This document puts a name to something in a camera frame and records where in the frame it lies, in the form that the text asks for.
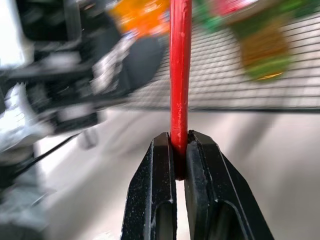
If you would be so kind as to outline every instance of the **metal grid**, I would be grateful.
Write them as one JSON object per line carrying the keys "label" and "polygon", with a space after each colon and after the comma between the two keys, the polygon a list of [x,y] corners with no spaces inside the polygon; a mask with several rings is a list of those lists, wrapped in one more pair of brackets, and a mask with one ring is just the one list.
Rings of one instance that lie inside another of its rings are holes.
{"label": "metal grid", "polygon": [[[283,27],[293,63],[273,82],[251,81],[240,63],[237,40],[229,29],[208,34],[192,28],[190,110],[320,112],[320,8]],[[170,107],[169,52],[153,82],[134,92],[126,108]]]}

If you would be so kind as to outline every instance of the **colorful packaging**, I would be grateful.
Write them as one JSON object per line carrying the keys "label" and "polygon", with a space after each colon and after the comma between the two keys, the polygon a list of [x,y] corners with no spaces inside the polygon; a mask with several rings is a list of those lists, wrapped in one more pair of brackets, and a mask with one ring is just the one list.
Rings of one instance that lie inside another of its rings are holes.
{"label": "colorful packaging", "polygon": [[121,0],[109,13],[123,34],[136,38],[168,34],[169,0]]}
{"label": "colorful packaging", "polygon": [[280,28],[288,14],[281,0],[217,0],[218,13],[240,43],[241,61],[253,80],[282,75],[291,62],[289,44]]}

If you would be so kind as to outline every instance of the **floor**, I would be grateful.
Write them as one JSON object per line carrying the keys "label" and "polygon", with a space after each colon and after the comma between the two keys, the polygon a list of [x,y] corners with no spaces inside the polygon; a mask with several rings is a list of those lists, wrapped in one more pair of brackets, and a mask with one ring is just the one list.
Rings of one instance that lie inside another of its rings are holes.
{"label": "floor", "polygon": [[[119,239],[127,188],[153,137],[170,128],[168,112],[109,108],[96,126],[97,147],[77,139],[41,163],[51,240]],[[319,239],[320,115],[190,113],[189,129],[211,136],[248,181],[279,240]],[[44,153],[66,136],[46,138]],[[177,182],[178,240],[189,227]]]}

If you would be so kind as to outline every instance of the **red stick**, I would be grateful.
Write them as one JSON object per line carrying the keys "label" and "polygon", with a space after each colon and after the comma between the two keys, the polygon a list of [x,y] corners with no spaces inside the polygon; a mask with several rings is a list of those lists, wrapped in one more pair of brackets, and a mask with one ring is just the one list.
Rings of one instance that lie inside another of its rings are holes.
{"label": "red stick", "polygon": [[170,74],[171,74],[171,144],[178,180],[186,170],[188,144],[188,90],[191,57],[192,0],[171,0]]}

